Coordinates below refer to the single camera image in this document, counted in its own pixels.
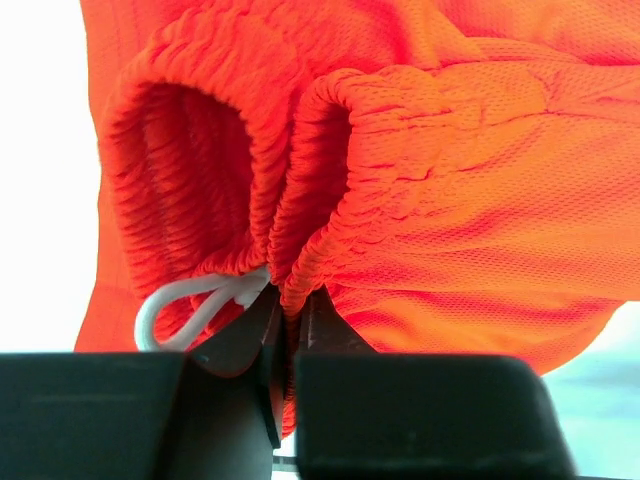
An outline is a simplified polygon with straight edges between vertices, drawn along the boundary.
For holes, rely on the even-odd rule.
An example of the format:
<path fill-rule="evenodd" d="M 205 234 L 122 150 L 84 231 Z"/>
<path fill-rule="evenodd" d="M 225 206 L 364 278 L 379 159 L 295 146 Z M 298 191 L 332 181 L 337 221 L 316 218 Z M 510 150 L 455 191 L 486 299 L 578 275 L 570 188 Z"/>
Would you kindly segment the orange shorts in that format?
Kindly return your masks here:
<path fill-rule="evenodd" d="M 76 348 L 218 332 L 268 273 L 381 352 L 547 373 L 639 297 L 635 1 L 85 1 L 101 160 Z"/>

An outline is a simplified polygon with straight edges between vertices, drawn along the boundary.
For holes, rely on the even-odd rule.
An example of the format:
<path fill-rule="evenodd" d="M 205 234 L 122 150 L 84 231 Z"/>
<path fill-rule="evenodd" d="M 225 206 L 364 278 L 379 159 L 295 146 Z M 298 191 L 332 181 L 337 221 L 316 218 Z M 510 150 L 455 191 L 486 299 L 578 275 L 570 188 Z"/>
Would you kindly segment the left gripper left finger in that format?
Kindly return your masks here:
<path fill-rule="evenodd" d="M 281 440 L 279 294 L 176 353 L 1 358 L 5 479 L 267 479 Z"/>

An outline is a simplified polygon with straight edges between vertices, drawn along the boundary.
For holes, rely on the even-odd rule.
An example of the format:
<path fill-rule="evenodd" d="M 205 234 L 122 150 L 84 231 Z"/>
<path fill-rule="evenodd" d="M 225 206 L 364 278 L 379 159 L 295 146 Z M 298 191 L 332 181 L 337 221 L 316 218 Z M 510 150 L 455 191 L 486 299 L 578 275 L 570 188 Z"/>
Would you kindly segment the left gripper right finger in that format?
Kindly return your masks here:
<path fill-rule="evenodd" d="M 296 463 L 304 479 L 573 479 L 541 378 L 519 359 L 383 354 L 326 290 L 301 314 Z"/>

